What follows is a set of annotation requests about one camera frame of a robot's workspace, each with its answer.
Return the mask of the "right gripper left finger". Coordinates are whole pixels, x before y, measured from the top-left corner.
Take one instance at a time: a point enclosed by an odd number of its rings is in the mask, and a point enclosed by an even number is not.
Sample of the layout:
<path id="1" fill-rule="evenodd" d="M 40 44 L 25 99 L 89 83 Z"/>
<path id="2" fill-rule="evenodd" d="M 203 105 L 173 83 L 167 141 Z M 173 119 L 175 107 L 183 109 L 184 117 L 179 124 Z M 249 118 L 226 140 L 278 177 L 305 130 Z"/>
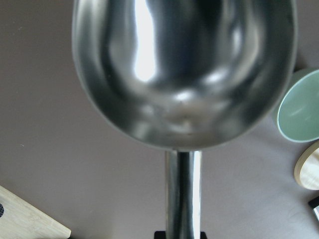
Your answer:
<path id="1" fill-rule="evenodd" d="M 168 239 L 166 231 L 155 231 L 154 239 Z"/>

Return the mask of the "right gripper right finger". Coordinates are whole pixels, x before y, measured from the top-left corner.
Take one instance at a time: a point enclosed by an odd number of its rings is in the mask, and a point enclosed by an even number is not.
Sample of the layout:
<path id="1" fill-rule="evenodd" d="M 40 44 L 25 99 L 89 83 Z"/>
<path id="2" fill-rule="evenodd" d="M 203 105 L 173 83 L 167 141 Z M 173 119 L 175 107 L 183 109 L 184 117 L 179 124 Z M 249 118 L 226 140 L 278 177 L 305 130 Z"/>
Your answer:
<path id="1" fill-rule="evenodd" d="M 207 239 L 207 235 L 205 232 L 200 232 L 199 239 Z"/>

